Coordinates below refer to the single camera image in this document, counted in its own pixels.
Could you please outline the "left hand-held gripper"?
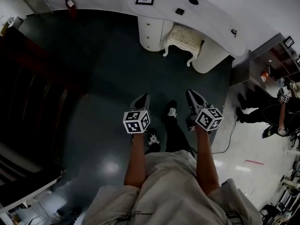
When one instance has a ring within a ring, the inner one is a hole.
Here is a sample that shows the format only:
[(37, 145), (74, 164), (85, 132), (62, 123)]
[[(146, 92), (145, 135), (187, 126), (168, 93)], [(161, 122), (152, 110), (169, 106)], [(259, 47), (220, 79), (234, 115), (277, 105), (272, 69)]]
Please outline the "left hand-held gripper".
[[(132, 102), (129, 111), (124, 112), (123, 124), (128, 134), (142, 134), (150, 125), (149, 101), (150, 96), (148, 93), (140, 95)], [(142, 108), (137, 108), (133, 105), (145, 106)]]

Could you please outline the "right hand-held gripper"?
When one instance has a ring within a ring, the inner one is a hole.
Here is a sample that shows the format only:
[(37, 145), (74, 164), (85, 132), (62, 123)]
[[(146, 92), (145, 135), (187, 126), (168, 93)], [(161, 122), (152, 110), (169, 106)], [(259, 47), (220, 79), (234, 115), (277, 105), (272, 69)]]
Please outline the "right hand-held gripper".
[(222, 113), (213, 105), (209, 105), (206, 99), (194, 90), (186, 91), (186, 98), (191, 113), (186, 118), (188, 131), (193, 131), (195, 125), (199, 125), (205, 131), (216, 130), (223, 120)]

